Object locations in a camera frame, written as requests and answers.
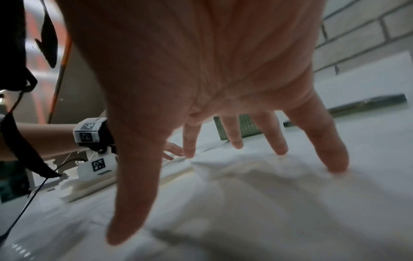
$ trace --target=brick wall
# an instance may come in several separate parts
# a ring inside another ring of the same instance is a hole
[[[328,0],[313,57],[315,80],[409,50],[413,0]]]

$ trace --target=forearm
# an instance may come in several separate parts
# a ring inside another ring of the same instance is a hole
[[[76,124],[30,124],[17,123],[23,137],[42,158],[84,150],[73,138]],[[16,160],[0,133],[0,161]]]

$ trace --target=gray brick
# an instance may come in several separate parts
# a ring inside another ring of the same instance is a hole
[[[317,40],[317,45],[320,45],[322,43],[324,43],[326,40],[324,39],[324,35],[323,32],[321,31],[321,29],[318,31],[318,40]]]
[[[330,15],[340,8],[345,7],[354,0],[328,0],[326,7],[324,8],[323,17]]]
[[[320,70],[314,73],[314,82],[318,83],[326,79],[332,78],[336,75],[336,69],[334,66],[327,67],[323,70]]]
[[[341,64],[338,64],[338,67],[340,68],[340,73],[343,73],[406,50],[409,50],[410,54],[413,53],[413,36],[400,39],[394,43],[390,43],[388,45],[355,57],[351,60],[345,61]]]
[[[361,0],[324,21],[329,38],[350,31],[367,21],[375,19],[408,0]]]
[[[313,56],[313,70],[335,63],[385,41],[382,28],[378,22],[363,26],[317,48]]]
[[[391,37],[398,37],[413,31],[413,4],[384,17]]]

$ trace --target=black cable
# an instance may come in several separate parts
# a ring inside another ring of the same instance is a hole
[[[69,162],[75,161],[75,160],[82,160],[84,162],[86,162],[87,160],[82,159],[82,158],[74,158],[74,159],[70,159],[66,162],[63,162],[59,167],[57,167],[54,171],[58,170],[59,168],[61,168],[62,166],[66,165]],[[12,228],[16,225],[17,221],[22,217],[23,213],[26,211],[26,209],[29,207],[30,203],[33,201],[34,197],[37,195],[37,193],[40,191],[40,189],[42,188],[42,186],[46,183],[46,181],[48,180],[48,178],[46,178],[42,184],[40,184],[40,186],[37,188],[36,192],[33,194],[33,196],[29,199],[29,201],[27,202],[26,206],[23,208],[22,212],[20,212],[20,214],[18,215],[18,217],[16,218],[16,220],[13,222],[13,224],[10,226],[10,228],[7,230],[6,233],[4,233],[3,235],[0,236],[0,248],[3,246],[3,243],[6,241],[7,237],[10,234],[10,231],[12,230]]]

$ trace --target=hand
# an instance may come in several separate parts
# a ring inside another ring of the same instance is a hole
[[[274,151],[284,154],[274,114],[283,110],[331,172],[347,168],[346,148],[313,89],[323,0],[58,2],[103,87],[117,141],[110,244],[144,224],[172,131],[184,125],[184,154],[192,157],[201,123],[213,115],[241,148],[237,115],[250,114]]]
[[[165,147],[163,148],[164,151],[168,151],[177,156],[183,156],[182,148],[175,143],[166,142]],[[173,157],[169,156],[165,152],[163,152],[162,157],[167,160],[173,160]]]

